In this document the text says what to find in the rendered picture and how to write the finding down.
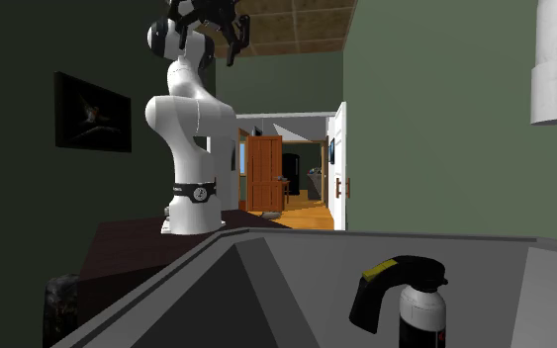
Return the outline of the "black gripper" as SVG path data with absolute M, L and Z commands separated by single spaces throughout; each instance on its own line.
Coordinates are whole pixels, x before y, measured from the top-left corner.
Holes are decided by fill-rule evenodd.
M 231 67 L 235 57 L 243 48 L 249 46 L 250 17 L 241 15 L 235 25 L 239 36 L 235 35 L 232 22 L 235 19 L 235 4 L 238 0 L 192 0 L 202 24 L 213 23 L 220 28 L 222 35 L 229 43 L 227 67 Z

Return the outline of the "brown wooden door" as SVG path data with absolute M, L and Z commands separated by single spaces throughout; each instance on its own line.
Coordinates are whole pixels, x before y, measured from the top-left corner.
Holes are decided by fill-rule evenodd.
M 282 136 L 246 140 L 246 198 L 249 212 L 281 212 L 284 206 Z

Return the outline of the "black refrigerator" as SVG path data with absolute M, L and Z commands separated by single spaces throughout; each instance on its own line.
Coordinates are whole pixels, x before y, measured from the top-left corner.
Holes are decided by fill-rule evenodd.
M 282 176 L 289 181 L 289 194 L 297 196 L 300 194 L 300 156 L 295 153 L 284 153 L 282 155 Z

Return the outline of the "white door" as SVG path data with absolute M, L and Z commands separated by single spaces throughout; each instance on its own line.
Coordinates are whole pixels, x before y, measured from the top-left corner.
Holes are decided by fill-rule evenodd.
M 328 208 L 335 230 L 347 230 L 346 203 L 349 197 L 347 175 L 347 103 L 341 102 L 333 117 L 327 119 Z

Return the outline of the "dark brown robot stand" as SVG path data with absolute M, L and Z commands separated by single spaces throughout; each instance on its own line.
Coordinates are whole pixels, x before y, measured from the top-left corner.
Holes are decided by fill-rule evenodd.
M 83 324 L 206 240 L 209 235 L 160 232 L 164 219 L 101 222 L 85 257 L 77 288 Z

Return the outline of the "grey sink basin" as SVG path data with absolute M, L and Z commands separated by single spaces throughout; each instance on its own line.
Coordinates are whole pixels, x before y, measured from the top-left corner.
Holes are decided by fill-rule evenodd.
M 376 333 L 348 319 L 397 255 L 445 266 L 447 348 L 557 348 L 557 240 L 277 228 L 210 236 L 53 348 L 398 348 L 398 289 Z

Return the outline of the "dark bin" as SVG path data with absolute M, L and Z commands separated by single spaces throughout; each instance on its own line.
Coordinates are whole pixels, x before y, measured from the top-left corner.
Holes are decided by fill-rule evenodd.
M 43 348 L 50 348 L 78 327 L 79 276 L 65 274 L 46 282 Z

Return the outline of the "black spray bottle white label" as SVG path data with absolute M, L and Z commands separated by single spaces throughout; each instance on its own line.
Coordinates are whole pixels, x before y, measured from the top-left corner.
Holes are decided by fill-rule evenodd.
M 362 272 L 349 320 L 375 334 L 386 292 L 401 286 L 399 348 L 446 348 L 446 302 L 438 288 L 447 284 L 439 261 L 395 256 Z

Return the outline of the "dark framed wall picture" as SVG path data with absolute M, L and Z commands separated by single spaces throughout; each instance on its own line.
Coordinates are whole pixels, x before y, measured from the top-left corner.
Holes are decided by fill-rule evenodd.
M 132 100 L 61 71 L 53 73 L 57 147 L 132 151 Z

